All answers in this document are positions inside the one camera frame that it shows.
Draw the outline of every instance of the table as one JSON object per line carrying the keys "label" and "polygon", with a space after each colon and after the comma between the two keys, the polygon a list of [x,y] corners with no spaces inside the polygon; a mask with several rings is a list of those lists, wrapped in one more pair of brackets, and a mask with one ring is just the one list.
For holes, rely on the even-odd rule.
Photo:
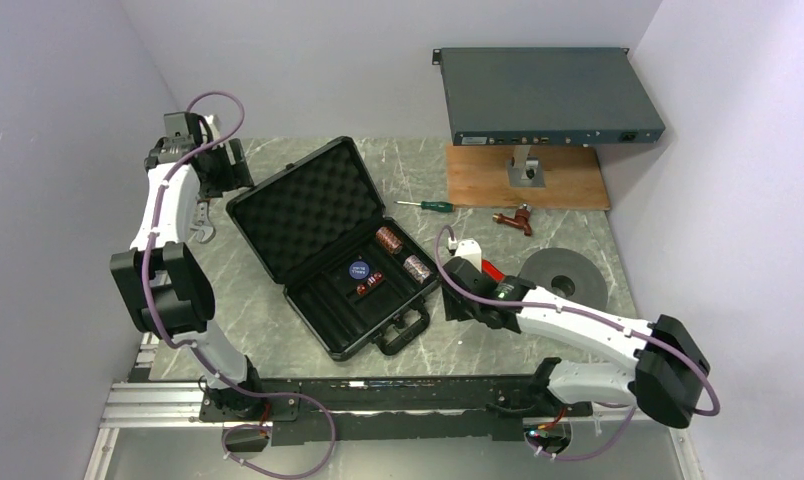
{"label": "table", "polygon": [[[244,139],[247,162],[256,183],[328,142],[330,138]],[[536,210],[533,237],[491,220],[495,212],[514,209],[460,209],[451,214],[396,205],[395,200],[444,200],[446,140],[443,138],[356,139],[385,203],[387,214],[427,252],[439,228],[450,224],[459,238],[474,238],[484,257],[506,274],[516,274],[529,255],[544,247],[575,250],[594,262],[608,285],[608,312],[635,317],[623,268],[602,211]],[[264,377],[365,377],[488,375],[532,373],[544,357],[588,361],[588,353],[556,340],[491,330],[476,321],[446,321],[441,293],[431,294],[431,325],[394,357],[372,345],[346,362],[334,362],[304,325],[264,271],[249,245],[225,213],[227,194],[211,205],[217,236],[190,249],[213,285],[216,321]],[[196,379],[201,372],[186,353],[159,348],[152,380]]]}

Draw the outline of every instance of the gray wall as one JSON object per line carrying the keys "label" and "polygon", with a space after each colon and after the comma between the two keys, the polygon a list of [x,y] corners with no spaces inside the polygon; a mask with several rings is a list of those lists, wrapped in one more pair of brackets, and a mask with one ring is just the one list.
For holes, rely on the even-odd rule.
{"label": "gray wall", "polygon": [[122,3],[179,103],[229,90],[269,137],[448,136],[431,49],[635,47],[661,0]]}
{"label": "gray wall", "polygon": [[108,260],[173,109],[118,2],[0,2],[0,479],[84,474],[139,342]]}
{"label": "gray wall", "polygon": [[634,52],[670,131],[606,149],[640,312],[687,322],[723,412],[709,478],[804,478],[804,2],[665,0]]}

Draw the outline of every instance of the blue round label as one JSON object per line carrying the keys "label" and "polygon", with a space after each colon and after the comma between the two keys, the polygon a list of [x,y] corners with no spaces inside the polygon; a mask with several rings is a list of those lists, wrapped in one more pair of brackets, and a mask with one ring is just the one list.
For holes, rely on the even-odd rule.
{"label": "blue round label", "polygon": [[369,274],[370,266],[367,265],[367,262],[358,260],[349,266],[349,275],[351,275],[355,280],[363,280],[367,278],[367,275]]}

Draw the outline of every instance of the case lid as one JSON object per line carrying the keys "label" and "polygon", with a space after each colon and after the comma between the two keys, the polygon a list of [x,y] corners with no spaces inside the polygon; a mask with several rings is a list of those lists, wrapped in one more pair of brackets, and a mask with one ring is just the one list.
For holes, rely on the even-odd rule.
{"label": "case lid", "polygon": [[355,142],[336,138],[228,202],[226,211],[276,283],[359,225],[384,202]]}

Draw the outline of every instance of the wooden board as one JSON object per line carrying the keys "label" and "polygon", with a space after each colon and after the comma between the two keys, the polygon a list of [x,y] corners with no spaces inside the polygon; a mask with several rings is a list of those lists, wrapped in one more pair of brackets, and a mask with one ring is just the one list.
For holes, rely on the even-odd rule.
{"label": "wooden board", "polygon": [[446,146],[449,201],[462,207],[533,207],[609,210],[608,192],[596,150],[587,147],[532,147],[543,164],[544,188],[515,188],[505,162],[514,147]]}

